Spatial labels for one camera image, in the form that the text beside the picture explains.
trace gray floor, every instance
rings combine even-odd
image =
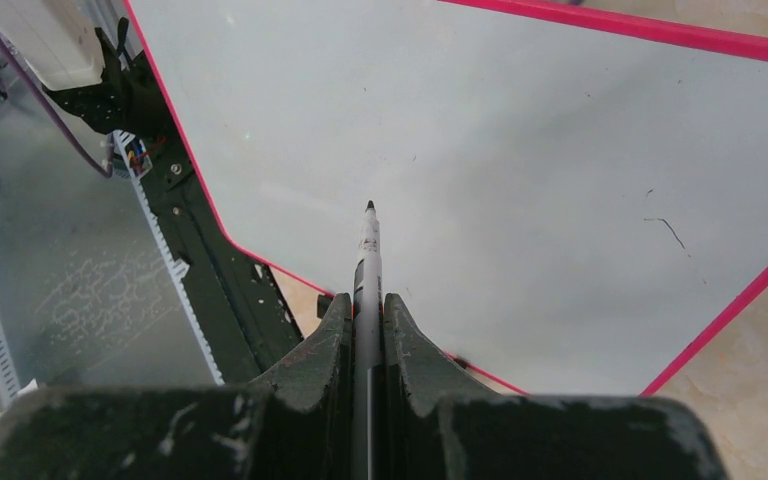
[[[103,180],[24,87],[0,107],[0,316],[22,383],[212,377],[131,184]],[[102,156],[102,137],[69,118]]]

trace white panel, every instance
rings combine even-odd
[[[768,265],[768,64],[430,1],[133,0],[230,237],[535,392],[640,392]],[[664,222],[667,220],[680,242]]]

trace purple cable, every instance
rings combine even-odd
[[[55,125],[57,125],[57,128],[60,129],[60,131],[63,133],[63,136],[66,137],[66,140],[69,140],[69,143],[72,144],[72,147],[75,148],[75,150],[83,157],[84,161],[86,161],[89,166],[93,168],[96,172],[98,172],[102,177],[104,178],[110,178],[113,175],[113,163],[108,162],[107,169],[105,170],[101,165],[96,162],[89,153],[84,149],[84,147],[81,145],[81,142],[78,141],[77,138],[75,138],[75,135],[72,134],[72,132],[69,130],[69,127],[66,126],[65,123],[63,123],[63,119],[60,118],[60,115],[57,114],[57,112],[54,110],[54,107],[51,106],[50,103],[48,103],[48,99],[45,97],[45,95],[40,91],[39,87],[37,87],[36,82],[31,78],[30,75],[28,75],[28,72],[25,71],[25,69],[22,68],[22,65],[19,63],[19,60],[16,59],[16,57],[13,56],[13,53],[10,52],[10,49],[7,47],[7,45],[4,43],[3,40],[1,40],[0,37],[0,52],[4,57],[7,59],[7,62],[13,66],[13,68],[16,69],[16,71],[19,73],[19,77],[22,79],[23,82],[28,86],[28,88],[31,89],[31,93],[34,94],[34,98],[37,99],[37,101],[42,105],[42,108],[45,110],[45,113],[48,114],[49,117],[51,117],[51,120],[54,122]]]

